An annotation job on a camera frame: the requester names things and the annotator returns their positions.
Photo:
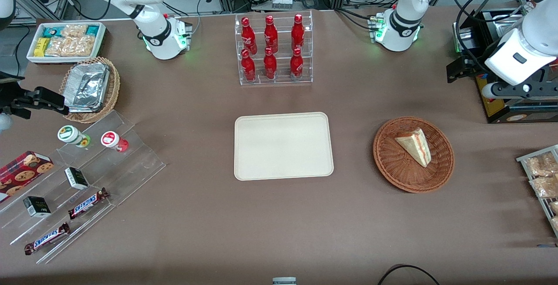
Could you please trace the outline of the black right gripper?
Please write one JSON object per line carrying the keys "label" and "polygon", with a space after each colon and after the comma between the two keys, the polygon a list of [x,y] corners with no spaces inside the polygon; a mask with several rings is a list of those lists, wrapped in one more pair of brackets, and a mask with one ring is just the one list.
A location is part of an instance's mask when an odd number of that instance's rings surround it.
{"label": "black right gripper", "polygon": [[65,98],[46,87],[38,87],[38,94],[28,94],[19,82],[23,76],[15,76],[6,72],[0,73],[0,108],[7,115],[15,115],[23,119],[31,118],[28,109],[49,109],[62,115],[68,115]]}

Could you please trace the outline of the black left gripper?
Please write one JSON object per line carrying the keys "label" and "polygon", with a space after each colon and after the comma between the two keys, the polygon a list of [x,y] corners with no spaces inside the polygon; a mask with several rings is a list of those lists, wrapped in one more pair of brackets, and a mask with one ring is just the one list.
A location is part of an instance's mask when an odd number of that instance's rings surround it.
{"label": "black left gripper", "polygon": [[448,84],[466,77],[476,77],[487,80],[489,72],[481,60],[473,54],[461,55],[455,63],[446,65],[446,79]]}

